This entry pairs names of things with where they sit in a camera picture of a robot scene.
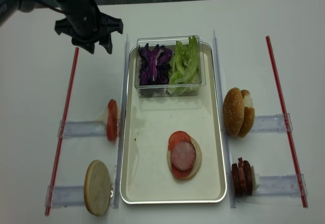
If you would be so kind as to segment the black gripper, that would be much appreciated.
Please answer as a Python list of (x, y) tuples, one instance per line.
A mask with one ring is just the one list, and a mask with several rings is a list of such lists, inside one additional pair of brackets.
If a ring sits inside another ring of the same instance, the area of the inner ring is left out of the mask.
[(94, 39), (105, 50), (112, 53), (111, 33), (123, 34), (123, 22), (104, 13), (100, 13), (95, 0), (56, 0), (65, 15), (65, 19), (55, 22), (54, 30), (58, 35), (72, 38), (72, 44), (94, 54)]

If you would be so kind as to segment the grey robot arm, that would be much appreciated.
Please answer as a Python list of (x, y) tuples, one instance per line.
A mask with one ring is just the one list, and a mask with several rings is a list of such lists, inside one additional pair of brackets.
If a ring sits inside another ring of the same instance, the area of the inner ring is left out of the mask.
[(102, 13), (95, 0), (1, 0), (1, 24), (16, 11), (28, 13), (37, 5), (64, 14), (64, 19), (56, 21), (55, 32), (71, 37), (73, 45), (91, 54), (96, 43), (112, 53), (111, 34), (123, 33), (122, 20)]

